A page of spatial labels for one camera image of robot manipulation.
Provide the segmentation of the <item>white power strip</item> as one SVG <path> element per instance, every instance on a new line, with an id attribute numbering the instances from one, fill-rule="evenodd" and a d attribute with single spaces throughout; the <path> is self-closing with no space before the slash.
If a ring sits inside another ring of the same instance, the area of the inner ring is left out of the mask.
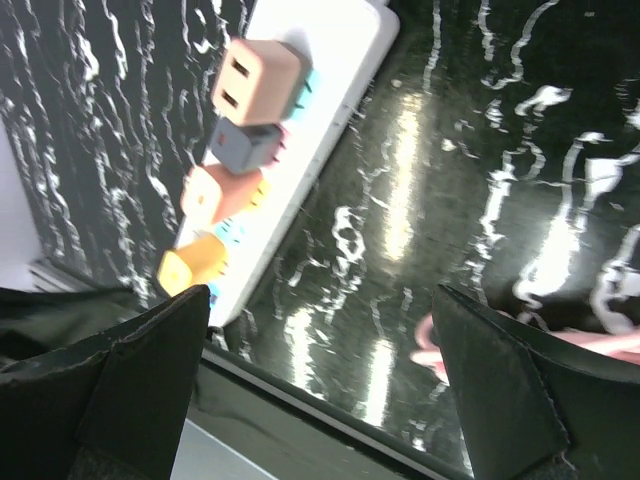
<path id="1" fill-rule="evenodd" d="M 256 203 L 209 230 L 228 252 L 225 271 L 208 283 L 211 326 L 247 304 L 398 31 L 384 1 L 256 2 L 246 37 L 284 41 L 312 70 Z"/>

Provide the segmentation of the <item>yellow plug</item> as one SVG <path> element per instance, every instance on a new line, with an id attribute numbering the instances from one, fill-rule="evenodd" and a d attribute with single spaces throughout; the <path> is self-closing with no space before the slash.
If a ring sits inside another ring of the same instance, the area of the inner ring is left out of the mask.
<path id="1" fill-rule="evenodd" d="M 224 275 L 229 253 L 215 235 L 207 234 L 186 246 L 167 250 L 160 262 L 158 282 L 170 296 Z"/>

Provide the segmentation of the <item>orange plug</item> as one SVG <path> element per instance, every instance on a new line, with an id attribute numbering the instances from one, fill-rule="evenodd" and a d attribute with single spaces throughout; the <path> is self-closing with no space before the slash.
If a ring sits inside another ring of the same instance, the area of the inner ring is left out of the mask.
<path id="1" fill-rule="evenodd" d="M 188 220 L 205 229 L 247 208 L 261 183 L 260 169 L 231 173 L 220 163 L 191 169 L 181 196 L 181 209 Z"/>

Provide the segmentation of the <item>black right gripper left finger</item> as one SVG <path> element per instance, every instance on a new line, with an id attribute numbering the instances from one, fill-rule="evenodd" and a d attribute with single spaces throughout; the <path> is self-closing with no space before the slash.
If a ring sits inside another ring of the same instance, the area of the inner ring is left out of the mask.
<path id="1" fill-rule="evenodd" d="M 125 288 L 1 292 L 1 475 L 167 479 L 209 319 L 190 287 L 126 321 Z"/>

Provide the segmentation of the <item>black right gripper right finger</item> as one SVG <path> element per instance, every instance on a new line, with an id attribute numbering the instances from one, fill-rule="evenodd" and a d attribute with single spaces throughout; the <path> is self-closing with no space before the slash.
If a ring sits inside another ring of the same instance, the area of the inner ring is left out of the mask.
<path id="1" fill-rule="evenodd" d="M 638 478 L 638 365 L 445 285 L 433 321 L 475 478 Z"/>

